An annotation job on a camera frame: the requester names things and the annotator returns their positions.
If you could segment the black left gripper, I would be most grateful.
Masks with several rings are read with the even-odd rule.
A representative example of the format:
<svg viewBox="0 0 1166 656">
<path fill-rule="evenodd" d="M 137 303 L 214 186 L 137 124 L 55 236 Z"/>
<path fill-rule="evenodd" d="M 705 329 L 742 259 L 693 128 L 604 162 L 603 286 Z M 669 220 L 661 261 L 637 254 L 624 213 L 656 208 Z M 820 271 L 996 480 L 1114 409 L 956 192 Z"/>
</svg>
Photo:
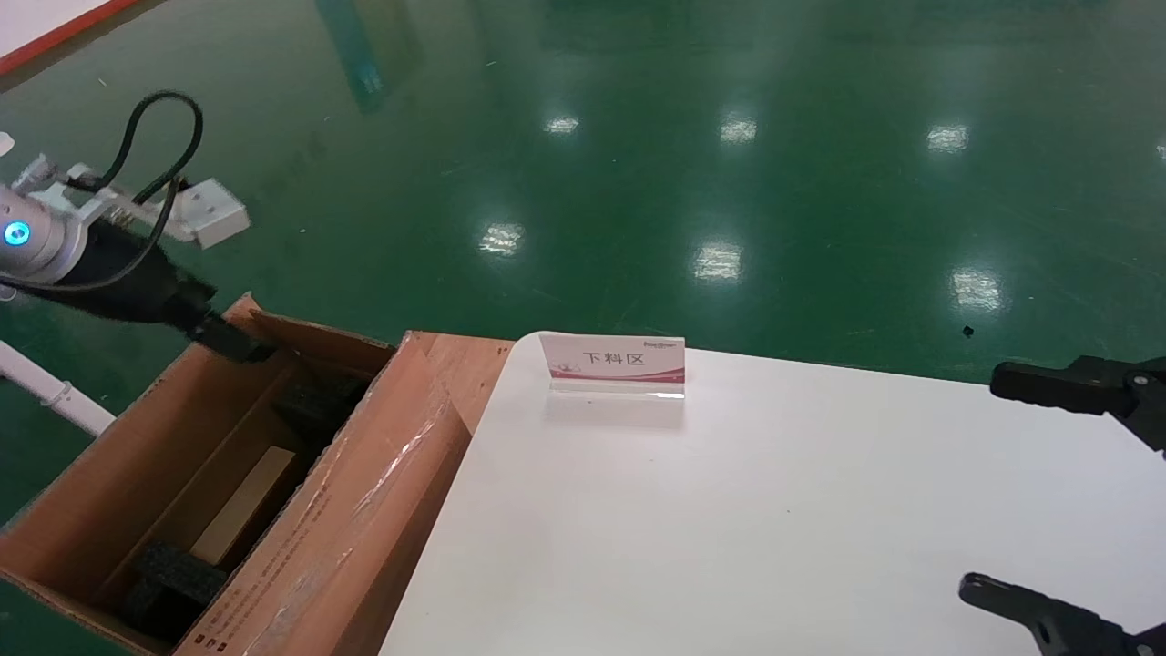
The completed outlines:
<svg viewBox="0 0 1166 656">
<path fill-rule="evenodd" d="M 87 246 L 59 285 L 87 285 L 113 277 L 141 253 L 145 237 L 108 221 L 87 228 Z M 159 323 L 187 332 L 189 340 L 236 364 L 264 364 L 278 352 L 274 344 L 251 336 L 213 310 L 217 292 L 175 264 L 155 245 L 133 271 L 108 285 L 83 292 L 55 292 L 55 302 L 122 323 Z"/>
</svg>

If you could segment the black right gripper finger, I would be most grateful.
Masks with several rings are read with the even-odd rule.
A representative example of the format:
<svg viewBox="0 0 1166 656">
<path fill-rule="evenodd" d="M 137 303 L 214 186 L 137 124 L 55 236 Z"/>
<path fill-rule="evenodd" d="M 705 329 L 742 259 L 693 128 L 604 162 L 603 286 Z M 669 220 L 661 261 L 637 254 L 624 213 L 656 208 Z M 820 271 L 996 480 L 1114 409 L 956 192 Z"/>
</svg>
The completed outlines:
<svg viewBox="0 0 1166 656">
<path fill-rule="evenodd" d="M 992 371 L 988 390 L 1030 405 L 1111 415 L 1151 451 L 1165 451 L 1163 357 L 1137 364 L 1079 357 L 1061 369 L 1004 362 Z"/>
<path fill-rule="evenodd" d="M 967 605 L 1031 632 L 1041 655 L 1163 655 L 1165 625 L 1125 632 L 1121 625 L 1037 590 L 969 572 L 958 581 Z"/>
</svg>

